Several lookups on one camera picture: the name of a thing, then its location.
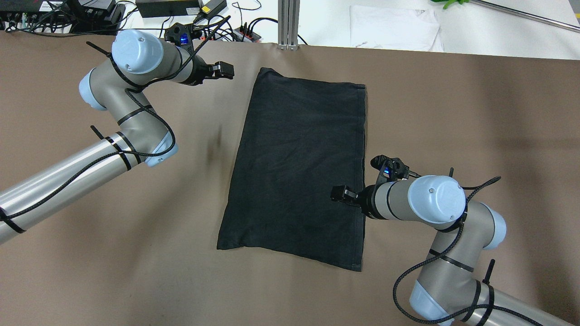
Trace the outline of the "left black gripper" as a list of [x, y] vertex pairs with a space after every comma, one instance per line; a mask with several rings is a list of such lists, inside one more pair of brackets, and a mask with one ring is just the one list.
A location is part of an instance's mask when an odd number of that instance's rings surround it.
[[215, 64], [207, 64], [203, 58], [194, 57], [191, 73], [188, 77], [188, 86], [200, 85], [204, 80], [218, 80], [221, 78], [232, 80], [234, 76], [235, 70], [232, 64], [222, 61]]

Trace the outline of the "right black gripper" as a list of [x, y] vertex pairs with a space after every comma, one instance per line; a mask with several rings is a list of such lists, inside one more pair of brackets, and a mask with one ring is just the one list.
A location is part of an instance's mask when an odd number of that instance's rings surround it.
[[357, 194], [346, 185], [337, 185], [331, 190], [331, 201], [357, 204], [364, 216], [378, 220], [379, 214], [374, 205], [374, 190], [375, 184], [367, 186]]

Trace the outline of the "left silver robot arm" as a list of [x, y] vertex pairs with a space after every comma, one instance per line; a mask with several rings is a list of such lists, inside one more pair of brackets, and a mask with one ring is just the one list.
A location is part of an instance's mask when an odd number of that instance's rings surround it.
[[107, 60], [83, 77], [79, 93], [92, 108], [107, 111], [119, 130], [2, 191], [2, 243], [140, 163], [152, 167], [176, 153], [174, 132], [143, 90], [166, 80], [194, 86], [234, 77], [232, 64], [205, 63], [184, 39], [161, 40], [134, 29], [116, 36], [104, 52]]

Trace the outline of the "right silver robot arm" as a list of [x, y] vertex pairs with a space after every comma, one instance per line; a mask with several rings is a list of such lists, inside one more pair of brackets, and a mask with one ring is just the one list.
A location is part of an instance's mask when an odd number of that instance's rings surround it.
[[335, 186], [331, 199], [361, 208], [379, 220], [417, 221], [436, 234], [422, 262], [408, 268], [393, 285], [393, 301], [406, 318], [423, 325], [566, 326], [568, 322], [495, 289], [473, 271], [483, 250], [505, 239], [506, 222], [495, 210], [466, 196], [449, 176], [387, 180], [361, 192]]

